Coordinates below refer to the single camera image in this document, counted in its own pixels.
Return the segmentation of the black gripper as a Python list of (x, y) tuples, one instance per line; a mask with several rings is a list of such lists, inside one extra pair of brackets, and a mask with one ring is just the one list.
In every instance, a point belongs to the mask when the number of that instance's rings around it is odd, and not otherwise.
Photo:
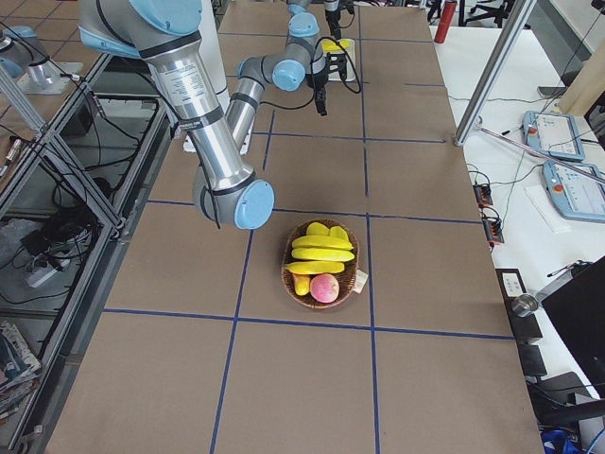
[(327, 115), (325, 85), (329, 78), (329, 62), (321, 51), (310, 63), (307, 85), (314, 90), (314, 103), (320, 116)]
[(324, 0), (324, 10), (330, 13), (330, 33), (336, 39), (341, 39), (340, 27), (340, 1), (339, 0)]

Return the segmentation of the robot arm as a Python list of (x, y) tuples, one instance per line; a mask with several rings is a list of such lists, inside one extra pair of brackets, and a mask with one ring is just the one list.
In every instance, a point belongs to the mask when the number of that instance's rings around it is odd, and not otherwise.
[(286, 4), (290, 19), (284, 50), (247, 58), (238, 66), (237, 87), (226, 112), (237, 150), (244, 146), (269, 85), (285, 92), (295, 92), (307, 83), (313, 89), (311, 101), (318, 114), (327, 115), (325, 84), (328, 81), (328, 63), (320, 48), (318, 20), (308, 11), (308, 1), (288, 1)]
[(271, 215), (274, 192), (256, 177), (240, 154), (270, 84), (294, 92), (307, 82), (312, 102), (326, 114), (328, 64), (320, 46), (320, 27), (305, 1), (290, 1), (283, 51), (243, 60), (238, 85), (222, 106), (211, 79), (222, 72), (219, 48), (207, 52), (202, 35), (202, 1), (82, 1), (81, 41), (99, 52), (144, 61), (156, 72), (156, 85), (199, 157), (194, 183), (197, 208), (217, 225), (255, 230)]

